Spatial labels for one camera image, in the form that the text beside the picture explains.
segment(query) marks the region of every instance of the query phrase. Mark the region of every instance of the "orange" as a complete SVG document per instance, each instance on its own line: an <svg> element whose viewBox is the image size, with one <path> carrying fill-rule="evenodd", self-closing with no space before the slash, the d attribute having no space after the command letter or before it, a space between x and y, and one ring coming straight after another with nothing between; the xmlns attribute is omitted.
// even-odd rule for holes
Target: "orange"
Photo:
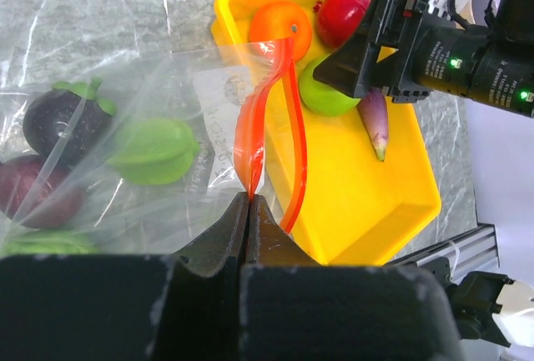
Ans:
<svg viewBox="0 0 534 361"><path fill-rule="evenodd" d="M291 1L264 5L252 18L249 40L252 43L293 38L294 59L299 61L311 45L313 29L304 10Z"/></svg>

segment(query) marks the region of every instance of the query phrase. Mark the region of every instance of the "green apple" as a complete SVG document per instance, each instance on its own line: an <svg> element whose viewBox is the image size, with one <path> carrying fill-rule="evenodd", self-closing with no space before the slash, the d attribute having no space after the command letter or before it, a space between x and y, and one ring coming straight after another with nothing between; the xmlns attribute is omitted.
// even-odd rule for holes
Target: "green apple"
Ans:
<svg viewBox="0 0 534 361"><path fill-rule="evenodd" d="M326 57L316 58L306 65L306 68L300 73L300 97L312 112L325 117L339 117L358 105L360 99L347 97L342 92L338 92L327 84L317 82L314 79L314 69Z"/></svg>

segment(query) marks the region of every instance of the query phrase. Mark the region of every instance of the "printed label on bag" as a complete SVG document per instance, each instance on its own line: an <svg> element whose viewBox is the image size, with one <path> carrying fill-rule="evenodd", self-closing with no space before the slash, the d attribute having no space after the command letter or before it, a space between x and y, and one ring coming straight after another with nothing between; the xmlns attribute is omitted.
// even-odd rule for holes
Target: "printed label on bag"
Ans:
<svg viewBox="0 0 534 361"><path fill-rule="evenodd" d="M233 150L241 105L254 90L249 68L238 66L202 71L194 76L193 85L215 152L208 191L243 188L234 169ZM263 185L264 171L258 189Z"/></svg>

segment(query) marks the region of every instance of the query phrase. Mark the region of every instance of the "toy fruit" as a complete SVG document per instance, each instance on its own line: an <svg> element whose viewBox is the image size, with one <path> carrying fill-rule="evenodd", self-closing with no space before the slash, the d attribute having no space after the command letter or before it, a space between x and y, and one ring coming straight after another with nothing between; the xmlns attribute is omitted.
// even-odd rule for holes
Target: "toy fruit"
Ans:
<svg viewBox="0 0 534 361"><path fill-rule="evenodd" d="M23 121L24 137L30 147L48 157L58 140L70 132L59 163L78 163L106 132L116 112L110 100L97 96L101 82L96 78L90 84L57 82L52 90L35 99ZM72 126L75 113L80 113L79 119Z"/></svg>
<svg viewBox="0 0 534 361"><path fill-rule="evenodd" d="M14 254L96 254L98 250L79 233L40 231L8 240L1 255Z"/></svg>
<svg viewBox="0 0 534 361"><path fill-rule="evenodd" d="M312 33L310 20L299 5L279 1L256 12L250 23L249 40L256 43L293 38L294 59L299 61L310 49Z"/></svg>
<svg viewBox="0 0 534 361"><path fill-rule="evenodd" d="M327 46L338 48L346 42L360 25L370 0L318 1L315 31Z"/></svg>
<svg viewBox="0 0 534 361"><path fill-rule="evenodd" d="M384 161L385 148L390 136L384 94L379 88L372 88L362 98L357 108L375 149L376 157L379 161Z"/></svg>
<svg viewBox="0 0 534 361"><path fill-rule="evenodd" d="M317 82L313 77L314 69L325 60L321 57L306 65L300 73L299 90L302 101L312 112L326 117L337 117L354 108L359 98L350 98L330 86Z"/></svg>
<svg viewBox="0 0 534 361"><path fill-rule="evenodd" d="M180 180L200 151L189 125L178 119L150 118L127 125L115 141L118 151L108 160L109 165L139 185Z"/></svg>
<svg viewBox="0 0 534 361"><path fill-rule="evenodd" d="M80 188L62 191L60 195L54 193L68 176L67 168L57 166L45 181L37 180L45 161L39 155L23 155L0 167L0 209L8 218L15 216L28 193L35 198L24 206L25 214L18 215L18 222L27 228L58 227L82 207L83 191Z"/></svg>

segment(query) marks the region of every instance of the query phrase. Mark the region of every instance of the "black cable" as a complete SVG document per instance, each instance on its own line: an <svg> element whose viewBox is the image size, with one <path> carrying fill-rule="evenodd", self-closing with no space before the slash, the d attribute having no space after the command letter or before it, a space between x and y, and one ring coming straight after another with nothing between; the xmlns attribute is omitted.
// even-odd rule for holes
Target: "black cable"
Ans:
<svg viewBox="0 0 534 361"><path fill-rule="evenodd" d="M456 11L456 0L447 0L448 13L451 15L451 19L462 26L464 29L467 29L471 24L467 20L458 14ZM486 11L484 11L484 20L487 23L487 26L490 28L495 22L495 13L493 12L493 0L490 0Z"/></svg>

